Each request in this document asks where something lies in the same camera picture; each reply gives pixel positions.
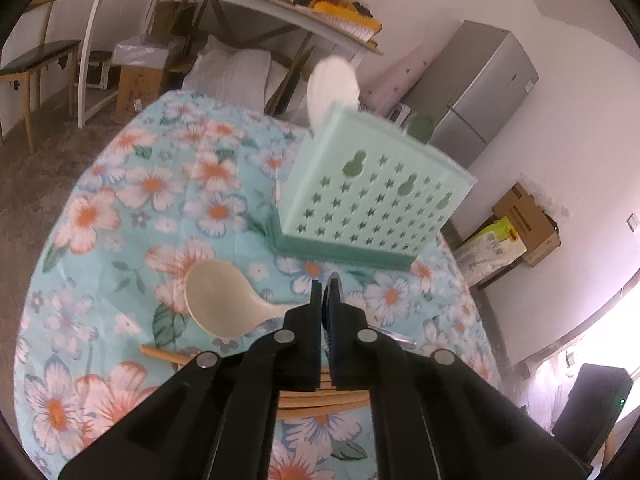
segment silver refrigerator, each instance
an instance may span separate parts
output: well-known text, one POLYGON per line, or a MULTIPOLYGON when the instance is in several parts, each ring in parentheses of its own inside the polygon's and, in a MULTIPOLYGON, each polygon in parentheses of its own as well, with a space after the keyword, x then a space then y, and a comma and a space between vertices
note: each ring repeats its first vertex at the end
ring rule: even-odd
POLYGON ((537 82, 513 33, 465 21, 389 117, 468 168, 537 82))

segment chopsticks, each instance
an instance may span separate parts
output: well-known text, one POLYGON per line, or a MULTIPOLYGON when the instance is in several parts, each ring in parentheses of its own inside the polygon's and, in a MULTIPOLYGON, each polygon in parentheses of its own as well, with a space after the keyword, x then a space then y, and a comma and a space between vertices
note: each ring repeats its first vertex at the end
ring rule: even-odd
MULTIPOLYGON (((162 361, 185 365, 193 357, 167 352, 149 345, 140 345, 140 351, 162 361)), ((278 402, 278 419, 331 415, 368 406, 369 391, 338 391, 331 384, 328 368, 321 371, 320 388, 314 392, 281 392, 278 402)))

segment silver screw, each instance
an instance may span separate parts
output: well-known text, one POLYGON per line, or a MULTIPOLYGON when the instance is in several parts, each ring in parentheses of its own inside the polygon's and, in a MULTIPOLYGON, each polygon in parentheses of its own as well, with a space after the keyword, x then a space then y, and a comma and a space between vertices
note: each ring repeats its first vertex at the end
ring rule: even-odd
POLYGON ((358 332, 358 339, 363 343, 373 343, 378 339, 378 333, 370 328, 363 328, 358 332))
POLYGON ((296 335, 291 330, 282 329, 273 334, 273 338, 278 343, 286 344, 291 343, 296 338, 296 335))
POLYGON ((218 362, 218 356, 213 352, 202 352, 196 357, 196 364, 200 368, 211 368, 218 362))
POLYGON ((449 366, 452 365, 456 361, 456 357, 451 350, 436 350, 433 353, 433 358, 436 359, 436 362, 441 365, 449 366))

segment table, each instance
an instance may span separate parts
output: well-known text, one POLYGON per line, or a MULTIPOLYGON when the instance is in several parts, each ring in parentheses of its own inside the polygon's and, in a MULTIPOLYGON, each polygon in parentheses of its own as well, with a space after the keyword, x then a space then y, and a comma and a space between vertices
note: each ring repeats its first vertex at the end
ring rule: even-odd
MULTIPOLYGON (((312 12, 306 7, 293 6, 291 4, 282 2, 280 0, 217 0, 218 2, 226 2, 229 4, 235 4, 247 9, 257 10, 263 14, 268 14, 274 18, 279 18, 284 22, 290 23, 300 28, 304 28, 313 34, 325 38, 353 54, 351 64, 356 67, 364 58, 367 52, 372 52, 381 55, 382 53, 374 46, 373 43, 368 43, 360 40, 353 34, 342 30, 337 27, 335 23, 330 20, 324 19, 316 12, 312 12)), ((94 0, 94 5, 89 14, 89 22, 86 26, 86 33, 84 35, 84 41, 82 43, 82 56, 80 60, 80 77, 78 84, 78 127, 84 128, 85 122, 93 117, 98 111, 102 110, 106 105, 112 102, 116 95, 117 89, 110 93, 107 97, 102 99, 98 104, 93 106, 90 110, 85 109, 86 99, 86 74, 89 63, 89 54, 91 53, 91 44, 94 35, 95 18, 100 8, 102 0, 94 0)))
MULTIPOLYGON (((140 344, 225 356, 281 326, 272 320, 233 340, 207 335, 182 296, 186 273, 201 260, 232 261, 273 303, 307 302, 312 280, 325 283, 338 270, 346 301, 370 322, 412 336, 423 354, 450 348, 498 385, 476 307, 440 236, 412 272, 271 253, 264 225, 305 134, 174 91, 125 127, 79 179, 34 270, 15 354, 18 430, 49 478, 172 375, 140 344)), ((273 453, 281 469, 305 460, 300 478, 374 478, 370 411, 281 421, 273 453), (312 445, 298 448, 305 435, 312 445)))

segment wooden stool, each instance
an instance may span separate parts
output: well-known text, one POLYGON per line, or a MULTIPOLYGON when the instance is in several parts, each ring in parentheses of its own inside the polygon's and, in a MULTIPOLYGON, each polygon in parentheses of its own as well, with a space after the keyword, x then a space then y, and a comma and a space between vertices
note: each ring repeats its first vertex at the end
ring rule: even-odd
MULTIPOLYGON (((47 37, 47 29, 49 28, 49 19, 53 3, 58 0, 33 0, 25 12, 37 9, 38 7, 49 5, 47 13, 40 33, 40 44, 36 48, 22 54, 12 62, 0 69, 0 82, 11 81, 19 82, 22 85, 22 103, 24 107, 24 125, 27 130, 27 140, 29 141, 29 149, 31 153, 35 153, 35 145, 33 142, 33 125, 31 123, 31 75, 36 75, 35 81, 35 99, 36 109, 40 108, 40 81, 42 69, 68 57, 71 54, 71 62, 68 63, 68 99, 69 114, 74 113, 74 83, 76 81, 76 64, 78 63, 78 48, 80 40, 63 40, 54 41, 53 43, 45 43, 47 37)), ((0 124, 0 143, 4 144, 2 136, 2 126, 0 124)))

